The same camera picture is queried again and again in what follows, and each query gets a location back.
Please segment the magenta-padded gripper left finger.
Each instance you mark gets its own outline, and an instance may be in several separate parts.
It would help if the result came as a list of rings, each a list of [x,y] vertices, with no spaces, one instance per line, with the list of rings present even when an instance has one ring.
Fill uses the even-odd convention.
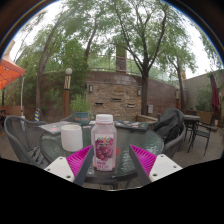
[[[68,157],[58,157],[45,171],[82,186],[94,155],[93,146],[87,146]]]

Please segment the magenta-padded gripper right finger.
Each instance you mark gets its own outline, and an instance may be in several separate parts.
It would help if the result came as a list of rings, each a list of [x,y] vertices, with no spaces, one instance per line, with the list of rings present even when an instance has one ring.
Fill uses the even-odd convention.
[[[181,170],[181,167],[165,154],[156,156],[134,145],[129,146],[129,155],[143,186]]]

